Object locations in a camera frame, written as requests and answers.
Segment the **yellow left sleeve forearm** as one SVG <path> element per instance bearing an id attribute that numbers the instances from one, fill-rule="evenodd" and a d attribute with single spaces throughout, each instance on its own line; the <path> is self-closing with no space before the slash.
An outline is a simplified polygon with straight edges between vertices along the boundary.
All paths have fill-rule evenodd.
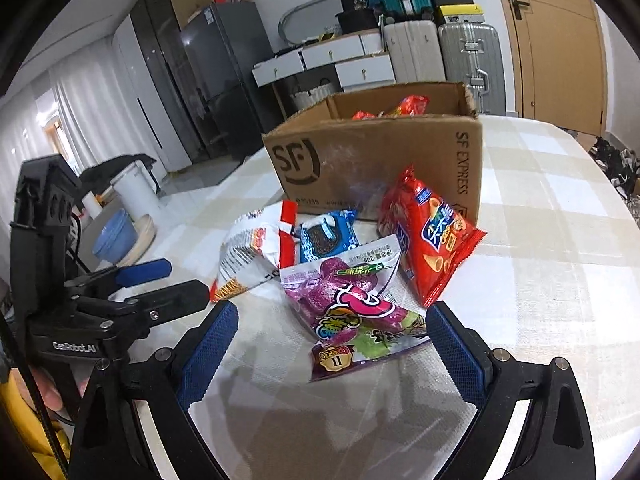
<path id="1" fill-rule="evenodd" d="M 9 420 L 49 478 L 64 479 L 36 411 L 22 399 L 10 374 L 1 385 L 1 406 L 8 411 Z"/>

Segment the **person's left hand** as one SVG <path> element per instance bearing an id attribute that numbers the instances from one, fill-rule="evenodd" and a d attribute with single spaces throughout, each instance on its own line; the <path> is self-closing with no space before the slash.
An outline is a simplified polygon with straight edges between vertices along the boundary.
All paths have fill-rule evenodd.
<path id="1" fill-rule="evenodd" d="M 58 392 L 58 388 L 51 377 L 51 375 L 37 367 L 29 367 L 32 372 L 32 377 L 35 379 L 36 385 L 42 397 L 44 405 L 50 412 L 61 413 L 62 411 L 68 412 L 66 405 L 63 403 L 62 396 Z M 35 403 L 32 400 L 26 382 L 17 368 L 12 368 L 10 371 L 10 377 L 15 382 L 17 391 L 20 393 L 22 399 L 27 405 L 35 410 Z"/>

